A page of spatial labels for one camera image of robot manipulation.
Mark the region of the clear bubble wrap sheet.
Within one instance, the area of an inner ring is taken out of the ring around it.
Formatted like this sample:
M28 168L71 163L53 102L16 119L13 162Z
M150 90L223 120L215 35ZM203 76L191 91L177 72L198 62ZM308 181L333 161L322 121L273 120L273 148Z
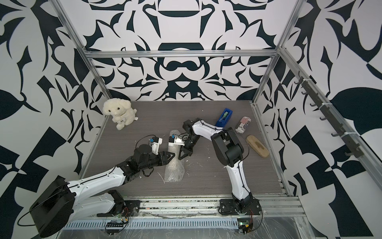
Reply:
M170 131L170 135L175 134L180 137L180 132L178 130ZM180 148L182 145L168 145L168 152L175 153L176 156L166 165L165 168L165 182L180 182L183 179L185 168L184 163L179 160Z

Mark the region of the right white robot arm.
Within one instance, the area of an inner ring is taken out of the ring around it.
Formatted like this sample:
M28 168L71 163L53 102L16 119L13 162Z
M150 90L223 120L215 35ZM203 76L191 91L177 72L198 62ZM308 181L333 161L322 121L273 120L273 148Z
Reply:
M200 137L210 140L217 159L227 169L237 211L243 211L253 204L254 197L247 186L243 170L244 148L233 129L217 127L200 118L185 121L183 129L188 137L180 148L179 160L193 154Z

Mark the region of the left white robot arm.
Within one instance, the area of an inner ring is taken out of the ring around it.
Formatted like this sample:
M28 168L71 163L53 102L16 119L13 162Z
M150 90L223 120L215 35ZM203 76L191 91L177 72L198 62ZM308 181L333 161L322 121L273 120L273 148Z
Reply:
M54 180L30 207L39 236L52 236L69 222L91 215L127 217L128 207L115 188L146 169L167 165L175 156L168 151L154 153L151 146L142 144L131 157L103 173L70 182Z

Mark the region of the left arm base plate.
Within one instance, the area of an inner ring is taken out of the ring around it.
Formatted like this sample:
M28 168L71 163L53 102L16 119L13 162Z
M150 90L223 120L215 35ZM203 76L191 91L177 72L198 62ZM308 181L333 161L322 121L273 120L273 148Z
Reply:
M107 213L97 214L97 217L130 217L139 212L140 200L117 201Z

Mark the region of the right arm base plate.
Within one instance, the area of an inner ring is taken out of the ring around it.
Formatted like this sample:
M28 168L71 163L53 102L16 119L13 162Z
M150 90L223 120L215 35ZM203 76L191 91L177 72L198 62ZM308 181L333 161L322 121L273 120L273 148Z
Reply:
M218 212L223 216L228 215L260 215L261 206L259 200L249 198L248 200L221 199Z

